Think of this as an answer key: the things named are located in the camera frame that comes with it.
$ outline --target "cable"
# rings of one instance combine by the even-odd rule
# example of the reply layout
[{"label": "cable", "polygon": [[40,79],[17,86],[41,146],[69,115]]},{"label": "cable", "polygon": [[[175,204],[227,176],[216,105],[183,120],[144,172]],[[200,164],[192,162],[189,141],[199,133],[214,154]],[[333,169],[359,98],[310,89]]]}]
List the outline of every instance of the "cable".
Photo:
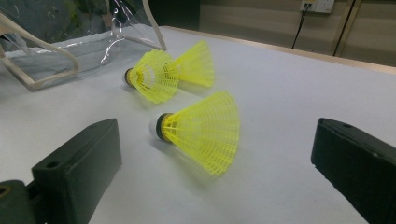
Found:
[{"label": "cable", "polygon": [[301,19],[300,19],[300,25],[299,25],[299,27],[298,27],[298,31],[297,31],[296,37],[294,38],[293,46],[291,47],[292,49],[294,49],[294,45],[296,44],[296,40],[297,40],[298,34],[299,34],[300,31],[301,31],[301,27],[303,27],[303,22],[304,22],[304,19],[305,19],[305,14],[306,14],[306,12],[308,11],[308,9],[309,9],[310,7],[311,7],[311,4],[305,4],[305,5],[304,5],[303,13],[301,14]]}]

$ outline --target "yellow shuttlecock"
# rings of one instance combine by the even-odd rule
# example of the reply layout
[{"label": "yellow shuttlecock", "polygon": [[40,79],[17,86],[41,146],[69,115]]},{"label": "yellow shuttlecock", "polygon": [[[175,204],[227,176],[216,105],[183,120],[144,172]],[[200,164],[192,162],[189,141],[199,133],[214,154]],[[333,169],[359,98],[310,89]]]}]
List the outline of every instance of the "yellow shuttlecock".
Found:
[{"label": "yellow shuttlecock", "polygon": [[161,114],[150,121],[149,130],[174,143],[210,174],[221,175],[238,148],[238,109],[233,97],[221,91],[175,114]]},{"label": "yellow shuttlecock", "polygon": [[147,100],[158,104],[169,100],[177,91],[178,78],[166,65],[172,57],[163,50],[145,53],[137,65],[125,72],[125,81]]},{"label": "yellow shuttlecock", "polygon": [[204,40],[167,65],[169,71],[175,71],[178,78],[190,83],[211,87],[215,80],[212,56]]}]

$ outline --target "table surface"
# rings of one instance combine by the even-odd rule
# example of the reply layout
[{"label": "table surface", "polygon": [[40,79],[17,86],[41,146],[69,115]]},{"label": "table surface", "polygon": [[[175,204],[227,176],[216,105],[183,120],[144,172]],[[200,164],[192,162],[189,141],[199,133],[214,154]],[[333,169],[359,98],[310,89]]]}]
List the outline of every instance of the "table surface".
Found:
[{"label": "table surface", "polygon": [[[117,118],[123,167],[90,223],[366,223],[310,162],[319,118],[354,125],[396,146],[396,76],[210,35],[162,28],[177,57],[209,44],[216,81],[182,86],[155,105],[122,81],[133,64],[29,92],[0,65],[0,176],[32,181],[30,169],[88,125]],[[149,134],[149,119],[216,91],[239,107],[238,152],[221,177]]]}]

